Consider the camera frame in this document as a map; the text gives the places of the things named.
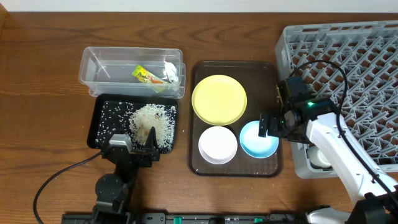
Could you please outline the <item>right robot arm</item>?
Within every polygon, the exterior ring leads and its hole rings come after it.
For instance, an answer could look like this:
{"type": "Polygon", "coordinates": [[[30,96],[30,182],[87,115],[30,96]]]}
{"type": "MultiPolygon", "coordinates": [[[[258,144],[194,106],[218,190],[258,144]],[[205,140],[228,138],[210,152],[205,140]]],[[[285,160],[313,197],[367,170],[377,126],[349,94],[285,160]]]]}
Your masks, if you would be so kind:
{"type": "Polygon", "coordinates": [[[329,98],[289,103],[278,116],[261,114],[259,136],[313,144],[348,192],[351,212],[319,206],[305,213],[306,223],[397,223],[397,181],[366,153],[329,98]]]}

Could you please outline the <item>white tissue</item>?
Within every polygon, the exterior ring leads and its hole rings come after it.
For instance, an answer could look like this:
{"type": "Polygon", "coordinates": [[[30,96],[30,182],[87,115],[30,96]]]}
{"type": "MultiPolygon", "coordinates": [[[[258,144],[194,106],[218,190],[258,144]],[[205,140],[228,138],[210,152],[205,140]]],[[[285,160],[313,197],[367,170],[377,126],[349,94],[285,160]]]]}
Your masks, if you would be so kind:
{"type": "Polygon", "coordinates": [[[164,73],[167,76],[168,82],[177,83],[179,78],[176,66],[171,62],[165,62],[164,68],[164,73]]]}

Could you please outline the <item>yellow plate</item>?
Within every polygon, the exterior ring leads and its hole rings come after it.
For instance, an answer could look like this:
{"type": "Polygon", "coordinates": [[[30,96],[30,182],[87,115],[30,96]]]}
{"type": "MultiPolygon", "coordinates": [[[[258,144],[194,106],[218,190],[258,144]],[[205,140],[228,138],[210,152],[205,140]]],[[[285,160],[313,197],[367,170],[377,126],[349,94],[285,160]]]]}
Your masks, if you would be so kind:
{"type": "Polygon", "coordinates": [[[227,75],[211,75],[193,89],[192,108],[204,122],[226,126],[244,114],[248,97],[242,84],[227,75]]]}

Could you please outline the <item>green snack wrapper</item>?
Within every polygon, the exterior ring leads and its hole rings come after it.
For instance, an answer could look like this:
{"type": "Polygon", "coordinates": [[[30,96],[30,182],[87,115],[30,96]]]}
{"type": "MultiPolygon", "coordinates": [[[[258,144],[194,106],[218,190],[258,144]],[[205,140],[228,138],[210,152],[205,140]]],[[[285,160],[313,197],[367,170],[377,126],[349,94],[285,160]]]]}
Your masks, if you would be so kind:
{"type": "Polygon", "coordinates": [[[146,70],[143,66],[137,65],[132,72],[132,76],[136,77],[141,83],[146,84],[164,84],[165,80],[155,76],[150,71],[146,70]]]}

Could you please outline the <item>pale green cup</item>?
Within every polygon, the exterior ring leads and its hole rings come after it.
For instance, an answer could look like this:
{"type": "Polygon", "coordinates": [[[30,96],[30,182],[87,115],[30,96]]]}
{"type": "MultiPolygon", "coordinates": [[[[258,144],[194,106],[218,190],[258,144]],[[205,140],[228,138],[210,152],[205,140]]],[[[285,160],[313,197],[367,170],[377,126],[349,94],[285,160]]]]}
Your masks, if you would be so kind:
{"type": "Polygon", "coordinates": [[[307,150],[307,156],[308,156],[309,161],[315,167],[321,167],[322,169],[326,169],[326,168],[329,168],[331,166],[331,164],[329,163],[328,159],[321,152],[321,150],[318,147],[316,147],[316,146],[311,146],[307,150]]]}

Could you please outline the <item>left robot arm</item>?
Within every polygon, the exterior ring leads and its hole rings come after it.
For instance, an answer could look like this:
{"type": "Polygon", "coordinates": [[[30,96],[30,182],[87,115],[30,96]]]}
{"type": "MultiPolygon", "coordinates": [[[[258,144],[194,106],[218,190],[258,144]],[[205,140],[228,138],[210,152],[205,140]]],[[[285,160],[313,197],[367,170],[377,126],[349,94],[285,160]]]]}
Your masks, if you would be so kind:
{"type": "Polygon", "coordinates": [[[100,177],[95,185],[97,196],[91,222],[93,224],[131,224],[139,216],[130,211],[132,192],[141,167],[151,167],[160,160],[155,128],[150,128],[142,152],[132,151],[132,140],[127,134],[114,134],[101,148],[103,159],[116,165],[112,174],[100,177]]]}

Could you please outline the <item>blue bowl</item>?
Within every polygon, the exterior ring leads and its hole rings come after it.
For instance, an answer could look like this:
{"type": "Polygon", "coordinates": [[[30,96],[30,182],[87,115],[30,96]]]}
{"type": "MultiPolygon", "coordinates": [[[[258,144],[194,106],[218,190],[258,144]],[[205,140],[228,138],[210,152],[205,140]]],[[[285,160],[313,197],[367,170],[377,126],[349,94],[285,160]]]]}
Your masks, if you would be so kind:
{"type": "Polygon", "coordinates": [[[260,137],[259,121],[251,121],[244,125],[239,142],[246,154],[256,159],[265,159],[273,155],[279,147],[279,138],[274,136],[260,137]]]}

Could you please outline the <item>food scraps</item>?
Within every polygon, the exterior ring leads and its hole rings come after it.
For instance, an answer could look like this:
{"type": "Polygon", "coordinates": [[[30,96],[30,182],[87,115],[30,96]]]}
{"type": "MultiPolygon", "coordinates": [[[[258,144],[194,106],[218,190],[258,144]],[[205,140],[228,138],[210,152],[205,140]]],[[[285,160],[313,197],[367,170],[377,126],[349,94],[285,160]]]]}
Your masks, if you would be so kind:
{"type": "Polygon", "coordinates": [[[174,146],[177,107],[106,101],[94,131],[94,147],[101,148],[114,134],[127,134],[134,151],[143,151],[150,129],[155,128],[158,149],[169,153],[174,146]]]}

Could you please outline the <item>white bowl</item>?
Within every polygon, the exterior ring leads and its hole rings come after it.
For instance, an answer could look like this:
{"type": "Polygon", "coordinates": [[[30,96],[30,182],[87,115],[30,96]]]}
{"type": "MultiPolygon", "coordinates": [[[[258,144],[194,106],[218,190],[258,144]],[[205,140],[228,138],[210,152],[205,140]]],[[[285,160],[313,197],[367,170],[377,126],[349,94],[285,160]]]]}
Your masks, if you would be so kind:
{"type": "Polygon", "coordinates": [[[223,126],[206,129],[198,140],[198,150],[210,164],[228,163],[238,150],[238,142],[232,131],[223,126]]]}

